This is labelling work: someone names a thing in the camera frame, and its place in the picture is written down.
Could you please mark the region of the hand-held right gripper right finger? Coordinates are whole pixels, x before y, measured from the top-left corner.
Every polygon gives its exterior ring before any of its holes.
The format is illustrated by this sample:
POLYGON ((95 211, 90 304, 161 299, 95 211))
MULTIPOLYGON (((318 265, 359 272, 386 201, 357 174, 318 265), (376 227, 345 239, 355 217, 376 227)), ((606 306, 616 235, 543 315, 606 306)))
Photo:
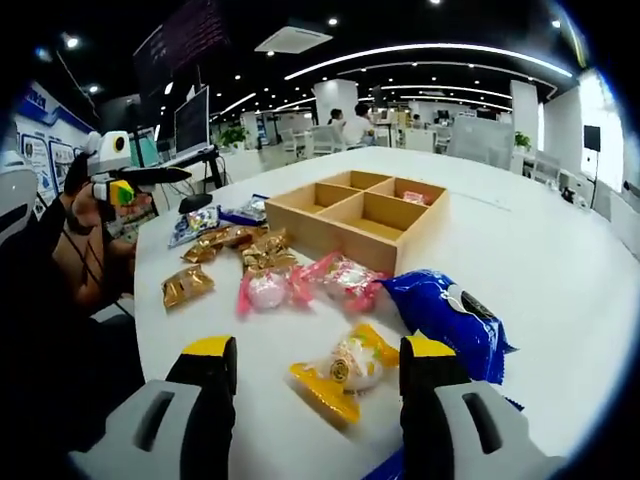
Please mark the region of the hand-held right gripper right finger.
POLYGON ((399 391, 407 479, 551 479, 565 466, 535 445, 515 403, 470 379, 440 342, 401 339, 399 391))

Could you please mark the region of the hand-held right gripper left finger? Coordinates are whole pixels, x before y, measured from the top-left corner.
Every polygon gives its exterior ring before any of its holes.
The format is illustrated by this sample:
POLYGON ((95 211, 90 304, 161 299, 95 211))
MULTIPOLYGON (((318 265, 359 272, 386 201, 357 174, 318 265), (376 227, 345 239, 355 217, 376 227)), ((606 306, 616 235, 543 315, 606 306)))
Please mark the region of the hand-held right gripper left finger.
POLYGON ((148 381, 116 408, 103 437, 70 460, 83 479, 226 479, 236 392, 236 339, 198 340, 164 380, 148 381))

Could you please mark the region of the person's left hand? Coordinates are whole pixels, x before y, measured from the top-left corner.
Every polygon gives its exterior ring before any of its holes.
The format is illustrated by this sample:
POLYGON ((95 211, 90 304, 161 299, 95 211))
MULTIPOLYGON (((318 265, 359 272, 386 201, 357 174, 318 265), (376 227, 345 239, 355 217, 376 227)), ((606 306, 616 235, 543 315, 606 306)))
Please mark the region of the person's left hand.
POLYGON ((88 174, 89 155, 77 154, 63 184, 61 200, 68 212, 69 226, 76 233, 87 235, 94 227, 103 227, 116 217, 115 208, 106 200, 94 196, 96 184, 88 174))

